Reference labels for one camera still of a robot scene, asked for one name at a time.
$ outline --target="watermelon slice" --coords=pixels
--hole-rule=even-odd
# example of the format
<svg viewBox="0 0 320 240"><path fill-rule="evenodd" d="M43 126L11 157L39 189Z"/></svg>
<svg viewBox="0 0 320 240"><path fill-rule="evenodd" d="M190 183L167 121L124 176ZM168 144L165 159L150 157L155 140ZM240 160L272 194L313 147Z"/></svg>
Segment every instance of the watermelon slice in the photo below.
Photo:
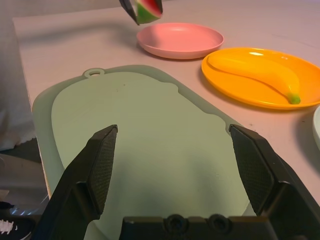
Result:
<svg viewBox="0 0 320 240"><path fill-rule="evenodd" d="M155 0L137 0L136 14L138 24L148 24L162 16Z"/></svg>

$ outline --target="white table surface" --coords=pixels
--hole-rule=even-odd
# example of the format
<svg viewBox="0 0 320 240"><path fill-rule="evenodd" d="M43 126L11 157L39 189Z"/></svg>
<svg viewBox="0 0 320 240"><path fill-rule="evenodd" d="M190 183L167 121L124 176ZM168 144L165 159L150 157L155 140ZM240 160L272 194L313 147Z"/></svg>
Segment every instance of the white table surface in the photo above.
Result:
<svg viewBox="0 0 320 240"><path fill-rule="evenodd" d="M225 37L223 48L256 47L301 57L320 66L320 3L302 0L173 0L158 23L206 25ZM244 127L265 137L320 204L320 152L312 135L315 108L277 112L229 99L203 78L201 60L171 61L137 47L136 26L122 8L15 18L32 104L45 89L89 68L143 64L185 84Z"/></svg>

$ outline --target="green cutting board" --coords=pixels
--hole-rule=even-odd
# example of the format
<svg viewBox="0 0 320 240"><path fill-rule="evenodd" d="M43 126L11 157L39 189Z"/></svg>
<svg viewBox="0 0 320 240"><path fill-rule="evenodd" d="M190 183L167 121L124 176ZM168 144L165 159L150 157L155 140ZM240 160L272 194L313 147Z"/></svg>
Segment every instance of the green cutting board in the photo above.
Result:
<svg viewBox="0 0 320 240"><path fill-rule="evenodd" d="M124 216L244 213L249 200L225 121L175 84L144 74L93 69L84 76L55 98L52 130L67 167L93 133L118 125L109 192L96 221L109 240L119 238Z"/></svg>

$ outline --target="toy banana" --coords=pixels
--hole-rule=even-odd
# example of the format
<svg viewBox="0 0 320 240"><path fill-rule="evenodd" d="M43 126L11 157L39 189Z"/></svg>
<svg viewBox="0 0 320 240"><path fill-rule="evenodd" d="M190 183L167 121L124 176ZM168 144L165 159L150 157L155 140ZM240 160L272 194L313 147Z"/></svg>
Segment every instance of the toy banana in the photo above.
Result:
<svg viewBox="0 0 320 240"><path fill-rule="evenodd" d="M263 82L287 97L290 104L299 104L300 81L289 68L261 56L213 53L208 64L218 70Z"/></svg>

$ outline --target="black sneaker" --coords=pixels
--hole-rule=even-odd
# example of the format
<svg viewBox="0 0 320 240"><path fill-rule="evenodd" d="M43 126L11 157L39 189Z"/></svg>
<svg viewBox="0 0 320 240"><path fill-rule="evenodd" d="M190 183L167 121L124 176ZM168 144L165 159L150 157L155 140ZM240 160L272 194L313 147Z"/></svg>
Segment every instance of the black sneaker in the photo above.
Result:
<svg viewBox="0 0 320 240"><path fill-rule="evenodd" d="M0 217L1 240L25 240L35 227L35 222L30 218Z"/></svg>

